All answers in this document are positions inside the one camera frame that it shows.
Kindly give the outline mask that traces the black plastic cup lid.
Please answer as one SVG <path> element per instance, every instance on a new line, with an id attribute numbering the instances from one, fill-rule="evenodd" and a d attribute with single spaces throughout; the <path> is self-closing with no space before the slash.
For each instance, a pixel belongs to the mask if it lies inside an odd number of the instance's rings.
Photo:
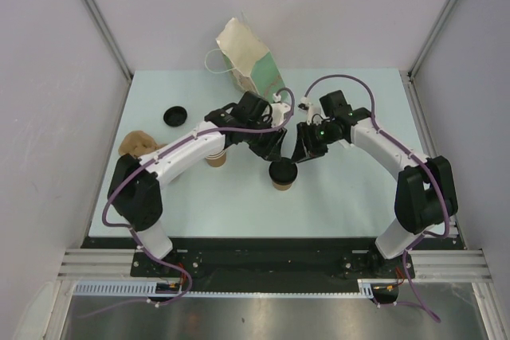
<path id="1" fill-rule="evenodd" d="M 279 186 L 290 186 L 298 175 L 297 165 L 290 159 L 283 157 L 269 165 L 269 177 Z"/>

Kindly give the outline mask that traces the single brown paper cup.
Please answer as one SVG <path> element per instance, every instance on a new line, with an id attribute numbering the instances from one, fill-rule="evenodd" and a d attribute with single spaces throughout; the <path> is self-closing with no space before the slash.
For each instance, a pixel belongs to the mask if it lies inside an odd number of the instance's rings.
<path id="1" fill-rule="evenodd" d="M 281 184 L 281 183 L 278 183 L 278 182 L 272 182 L 272 184 L 273 184 L 273 187 L 276 190 L 279 190 L 279 191 L 286 191 L 286 190 L 289 190 L 292 187 L 292 183 Z"/>

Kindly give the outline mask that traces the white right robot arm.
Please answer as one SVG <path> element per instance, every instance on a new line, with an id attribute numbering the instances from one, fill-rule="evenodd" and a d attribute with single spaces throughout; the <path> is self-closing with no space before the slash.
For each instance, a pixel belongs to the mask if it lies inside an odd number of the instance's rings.
<path id="1" fill-rule="evenodd" d="M 341 91 L 321 97 L 317 105 L 304 96 L 299 108 L 306 111 L 307 119 L 296 126 L 294 163 L 323 157 L 333 143 L 342 143 L 365 151 L 397 182 L 395 219 L 377 237 L 378 251 L 367 257 L 374 276 L 388 276 L 396 268 L 395 257 L 434 226 L 449 227 L 458 202 L 452 167 L 445 157 L 431 158 L 405 147 L 377 124 L 372 111 L 352 108 Z"/>

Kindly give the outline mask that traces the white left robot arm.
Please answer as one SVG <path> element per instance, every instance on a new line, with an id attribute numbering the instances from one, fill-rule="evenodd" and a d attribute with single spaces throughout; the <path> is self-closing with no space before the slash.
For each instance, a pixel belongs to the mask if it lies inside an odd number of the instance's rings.
<path id="1" fill-rule="evenodd" d="M 147 264 L 157 275 L 167 276 L 176 266 L 172 241 L 160 221 L 162 189 L 197 162 L 220 158 L 239 143 L 265 161 L 280 160 L 285 126 L 296 104 L 285 103 L 282 93 L 291 90 L 278 90 L 271 101 L 245 92 L 238 102 L 209 112 L 177 141 L 139 158 L 125 154 L 117 160 L 105 206 L 125 220 L 122 226 L 149 256 Z"/>

